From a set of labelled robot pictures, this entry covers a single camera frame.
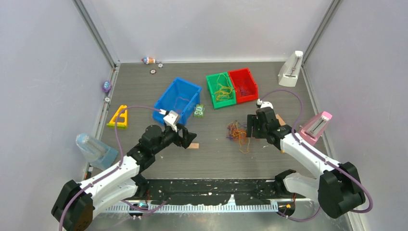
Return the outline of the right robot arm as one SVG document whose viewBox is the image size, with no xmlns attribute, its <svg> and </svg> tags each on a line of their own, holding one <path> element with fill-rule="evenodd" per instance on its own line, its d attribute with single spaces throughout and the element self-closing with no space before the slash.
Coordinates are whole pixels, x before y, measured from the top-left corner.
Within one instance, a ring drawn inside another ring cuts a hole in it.
<svg viewBox="0 0 408 231">
<path fill-rule="evenodd" d="M 350 162 L 340 163 L 307 143 L 289 125 L 281 125 L 272 107 L 247 115 L 248 138 L 265 139 L 285 154 L 289 154 L 313 175 L 305 177 L 289 169 L 275 179 L 275 193 L 288 197 L 300 194 L 317 202 L 331 218 L 355 211 L 366 202 L 357 168 Z"/>
</svg>

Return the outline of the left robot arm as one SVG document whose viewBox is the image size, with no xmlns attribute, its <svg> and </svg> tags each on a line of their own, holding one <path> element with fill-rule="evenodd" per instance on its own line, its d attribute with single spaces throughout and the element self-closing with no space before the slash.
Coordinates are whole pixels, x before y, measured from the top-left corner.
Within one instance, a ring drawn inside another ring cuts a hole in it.
<svg viewBox="0 0 408 231">
<path fill-rule="evenodd" d="M 144 198 L 148 181 L 141 173 L 153 164 L 155 155 L 171 144 L 186 149 L 196 136 L 182 124 L 177 124 L 175 130 L 170 126 L 148 126 L 122 161 L 87 180 L 70 180 L 62 187 L 51 209 L 59 228 L 84 231 L 95 217 L 119 201 L 132 196 Z"/>
</svg>

